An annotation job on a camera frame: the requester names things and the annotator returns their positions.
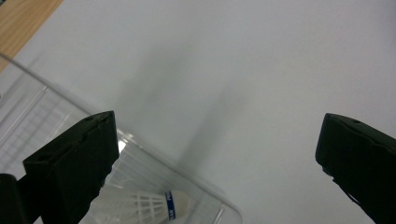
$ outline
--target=clear plastic container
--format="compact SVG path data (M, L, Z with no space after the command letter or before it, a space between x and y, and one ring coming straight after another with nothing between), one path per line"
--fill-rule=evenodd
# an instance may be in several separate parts
M0 63L4 61L9 59L0 54ZM18 179L25 175L22 161L26 157L79 120L100 112L86 108L77 98L12 61L0 72L0 97L0 173ZM192 198L191 212L174 220L175 224L244 223L234 205L174 169L155 151L141 147L132 134L120 129L121 121L117 123L121 154L106 179L107 184L153 193L184 190ZM91 209L81 223L96 224L98 212Z

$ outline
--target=white shuttlecock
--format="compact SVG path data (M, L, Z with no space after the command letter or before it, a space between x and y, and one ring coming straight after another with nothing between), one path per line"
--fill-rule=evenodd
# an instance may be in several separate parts
M104 186L91 203L98 223L157 224L185 216L190 197L172 190L164 195Z

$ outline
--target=white surface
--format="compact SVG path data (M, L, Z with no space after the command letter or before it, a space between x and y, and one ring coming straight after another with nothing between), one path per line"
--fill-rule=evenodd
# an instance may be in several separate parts
M396 2L64 1L17 59L251 223L372 223L314 159L326 112L396 136Z

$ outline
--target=blue band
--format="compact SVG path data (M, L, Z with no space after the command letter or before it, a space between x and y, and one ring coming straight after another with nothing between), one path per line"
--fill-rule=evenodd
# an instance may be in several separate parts
M166 198L166 203L168 204L169 220L173 220L176 218L176 213L175 213L175 205L173 203L173 197L171 191L165 192L165 198Z

